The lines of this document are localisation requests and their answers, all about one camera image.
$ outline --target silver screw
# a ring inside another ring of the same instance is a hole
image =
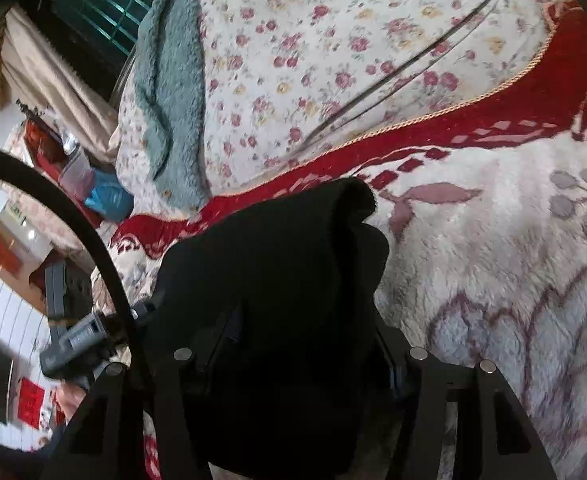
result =
[[[179,348],[174,352],[174,359],[176,361],[189,361],[193,356],[193,352],[190,348]]]
[[[411,350],[409,350],[409,355],[416,361],[423,361],[429,354],[421,346],[414,346]]]
[[[106,368],[106,373],[110,376],[116,376],[119,375],[123,372],[124,370],[124,366],[122,366],[120,363],[111,363],[107,368]]]
[[[489,361],[488,359],[483,359],[480,361],[480,370],[486,372],[488,374],[492,374],[497,370],[496,364],[493,361]]]

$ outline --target black strap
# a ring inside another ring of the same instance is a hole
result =
[[[102,274],[104,285],[109,294],[111,294],[113,306],[128,337],[132,363],[140,373],[145,389],[152,393],[151,375],[142,351],[142,341],[131,316],[129,301],[124,293],[118,271],[115,269],[109,253],[97,235],[96,230],[84,218],[76,205],[55,184],[23,164],[19,159],[1,151],[0,180],[17,187],[17,189],[31,195],[48,207],[68,225],[84,244]]]

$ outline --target white floral fabric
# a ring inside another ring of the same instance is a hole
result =
[[[547,1],[201,0],[212,193],[494,89],[547,39]],[[136,212],[184,218],[147,179],[145,127],[130,78],[118,175]]]

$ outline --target beige curtain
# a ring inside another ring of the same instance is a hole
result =
[[[18,7],[6,14],[0,65],[14,96],[40,110],[52,108],[84,149],[103,162],[115,160],[117,146],[110,147],[109,139],[116,111],[80,80]]]

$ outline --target window screen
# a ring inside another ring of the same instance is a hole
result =
[[[52,10],[118,70],[153,0],[54,0]]]

